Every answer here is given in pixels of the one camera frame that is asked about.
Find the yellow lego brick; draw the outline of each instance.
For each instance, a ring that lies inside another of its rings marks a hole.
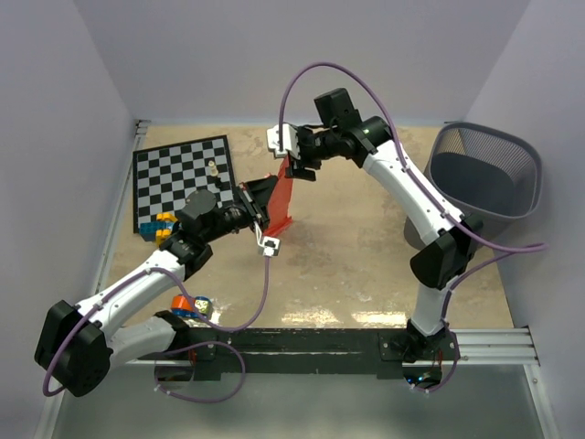
[[[171,236],[171,231],[169,229],[157,230],[154,236],[154,242],[156,242],[156,245],[159,246],[165,242],[169,236]]]
[[[157,213],[156,220],[157,221],[164,221],[164,222],[177,222],[175,215],[173,215],[172,213],[168,213],[168,212]]]

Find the white wall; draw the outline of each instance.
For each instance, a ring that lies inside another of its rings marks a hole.
[[[500,265],[515,323],[529,324],[564,438],[585,431],[585,2],[533,0],[467,115],[542,155],[539,211],[505,236],[550,250]]]
[[[289,78],[310,61],[363,76],[395,117],[464,117],[529,0],[75,0],[134,116],[273,122]],[[289,120],[316,120],[313,98],[350,84],[313,73]]]
[[[70,0],[2,2],[0,64],[0,437],[16,439],[44,402],[45,314],[94,279],[133,121]]]

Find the red block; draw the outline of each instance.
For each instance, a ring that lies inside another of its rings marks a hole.
[[[289,204],[293,195],[293,179],[284,176],[284,170],[289,165],[289,158],[282,160],[281,168],[278,171],[278,182],[268,201],[268,216],[271,222],[268,229],[264,231],[267,236],[277,237],[293,223],[289,216]]]

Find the red object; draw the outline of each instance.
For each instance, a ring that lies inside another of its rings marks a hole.
[[[293,219],[289,216],[289,204],[293,195],[293,179],[284,176],[288,165],[289,157],[286,157],[282,160],[281,168],[278,171],[278,183],[276,183],[271,199],[268,201],[268,217],[271,222],[264,234],[274,238],[293,223]]]
[[[191,361],[191,366],[195,367],[195,363],[197,362],[197,353],[194,349],[189,350],[189,361]]]
[[[171,302],[171,309],[183,309],[184,311],[193,311],[191,304],[187,302],[183,295],[176,295]]]

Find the cable connector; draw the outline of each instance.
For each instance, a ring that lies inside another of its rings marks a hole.
[[[262,256],[272,258],[278,256],[281,249],[281,240],[273,238],[272,236],[262,235],[262,229],[257,222],[254,223],[256,231],[256,243],[258,244],[258,253]]]
[[[282,124],[282,143],[279,143],[278,125],[266,131],[268,151],[274,154],[274,158],[284,158],[288,154],[299,159],[299,145],[297,144],[296,130],[289,124]]]

